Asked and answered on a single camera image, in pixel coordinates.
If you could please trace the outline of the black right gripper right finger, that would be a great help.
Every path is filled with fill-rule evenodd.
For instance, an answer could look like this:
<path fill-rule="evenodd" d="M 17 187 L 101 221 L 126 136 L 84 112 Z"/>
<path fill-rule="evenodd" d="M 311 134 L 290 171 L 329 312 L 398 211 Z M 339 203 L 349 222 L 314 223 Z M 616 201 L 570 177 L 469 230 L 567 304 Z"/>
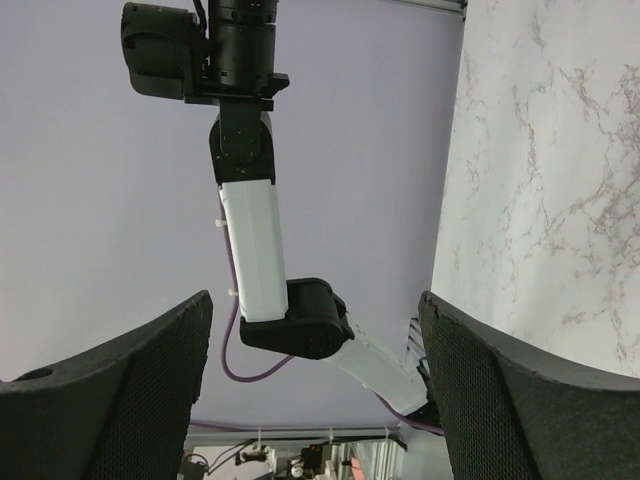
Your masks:
<path fill-rule="evenodd" d="M 419 320 L 454 478 L 638 478 L 638 379 L 546 352 L 429 291 Z"/>

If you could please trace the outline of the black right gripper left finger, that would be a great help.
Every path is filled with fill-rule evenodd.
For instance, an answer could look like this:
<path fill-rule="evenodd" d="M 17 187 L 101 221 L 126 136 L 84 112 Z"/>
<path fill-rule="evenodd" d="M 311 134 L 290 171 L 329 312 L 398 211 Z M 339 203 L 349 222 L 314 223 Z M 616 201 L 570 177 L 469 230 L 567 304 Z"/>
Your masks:
<path fill-rule="evenodd" d="M 134 330 L 2 383 L 2 478 L 177 478 L 212 316 L 200 291 Z"/>

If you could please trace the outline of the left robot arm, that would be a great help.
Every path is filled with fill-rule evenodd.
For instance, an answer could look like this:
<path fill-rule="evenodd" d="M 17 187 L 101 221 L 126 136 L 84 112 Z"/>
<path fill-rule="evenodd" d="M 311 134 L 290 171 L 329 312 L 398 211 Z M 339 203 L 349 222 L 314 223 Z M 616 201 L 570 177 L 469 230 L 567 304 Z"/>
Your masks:
<path fill-rule="evenodd" d="M 406 366 L 354 324 L 328 282 L 285 276 L 270 115 L 290 80 L 274 69 L 276 16 L 273 1 L 127 2 L 120 38 L 131 86 L 219 109 L 209 146 L 233 279 L 229 329 L 284 361 L 343 370 L 399 420 L 423 428 L 436 411 L 425 367 Z"/>

